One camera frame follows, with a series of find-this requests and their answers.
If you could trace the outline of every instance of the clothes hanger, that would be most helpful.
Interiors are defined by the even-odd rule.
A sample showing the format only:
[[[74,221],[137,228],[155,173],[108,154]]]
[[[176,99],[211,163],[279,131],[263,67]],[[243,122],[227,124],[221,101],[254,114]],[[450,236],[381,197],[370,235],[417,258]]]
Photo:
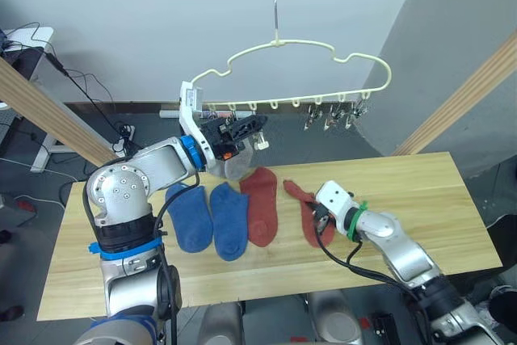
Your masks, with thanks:
[[[256,52],[258,50],[263,50],[265,48],[279,48],[279,47],[285,46],[287,44],[306,44],[306,45],[327,48],[328,50],[330,50],[331,60],[338,62],[340,64],[346,64],[349,60],[351,60],[352,58],[355,58],[355,57],[374,61],[374,62],[382,65],[385,68],[385,70],[386,70],[385,83],[382,84],[381,86],[378,86],[375,88],[346,90],[346,91],[340,91],[340,92],[334,92],[334,93],[325,93],[322,95],[297,96],[297,97],[288,97],[288,98],[284,98],[284,99],[212,102],[212,103],[208,103],[208,108],[210,109],[210,111],[216,111],[217,107],[223,107],[223,106],[228,107],[230,111],[236,111],[237,105],[247,105],[251,111],[256,111],[257,106],[259,104],[264,104],[264,103],[268,103],[268,104],[270,104],[271,108],[276,109],[276,108],[278,108],[280,102],[286,102],[286,101],[290,101],[294,107],[299,107],[301,105],[302,101],[307,101],[307,100],[312,100],[316,105],[320,105],[320,104],[322,104],[323,99],[326,97],[335,97],[340,103],[343,103],[347,100],[348,95],[353,95],[353,94],[361,94],[361,98],[363,100],[365,100],[370,97],[372,92],[377,92],[379,90],[383,90],[391,83],[391,78],[392,78],[391,68],[389,67],[389,65],[386,61],[380,59],[379,57],[372,56],[369,54],[364,54],[364,53],[351,53],[346,58],[339,58],[336,56],[335,47],[332,46],[331,44],[327,44],[325,42],[319,42],[316,40],[282,40],[282,39],[280,39],[279,28],[278,28],[278,7],[277,7],[276,0],[274,0],[274,5],[275,5],[275,39],[274,40],[272,40],[271,42],[266,43],[266,44],[259,44],[252,48],[247,48],[246,50],[242,50],[241,52],[232,55],[226,62],[227,66],[228,66],[228,69],[226,71],[220,72],[217,69],[205,70],[203,73],[195,76],[191,80],[191,83],[195,84],[201,78],[205,78],[209,74],[215,74],[216,76],[219,76],[219,77],[226,77],[232,73],[233,62],[235,60],[237,60],[239,57],[245,56],[246,54]]]

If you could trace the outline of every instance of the wooden tabletop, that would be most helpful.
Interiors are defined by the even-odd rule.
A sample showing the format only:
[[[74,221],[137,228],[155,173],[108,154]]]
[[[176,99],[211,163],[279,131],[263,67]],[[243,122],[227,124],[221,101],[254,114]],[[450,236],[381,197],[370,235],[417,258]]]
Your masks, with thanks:
[[[463,180],[448,153],[275,166],[278,233],[265,248],[248,242],[245,254],[220,259],[212,244],[198,254],[181,251],[168,215],[164,217],[166,256],[179,270],[183,306],[245,301],[300,292],[349,288],[375,282],[354,275],[312,248],[301,230],[299,203],[282,182],[293,179],[306,191],[317,191],[334,179],[373,211],[395,214],[446,274],[499,267],[501,262]],[[202,174],[207,194],[223,182]],[[230,183],[238,189],[238,183]],[[70,193],[53,252],[38,320],[105,315],[103,278],[98,255],[88,252],[94,235],[81,201],[82,183]],[[164,192],[150,203],[157,212]],[[337,232],[330,251],[346,257],[355,246]],[[381,255],[365,244],[355,263],[388,273]]]

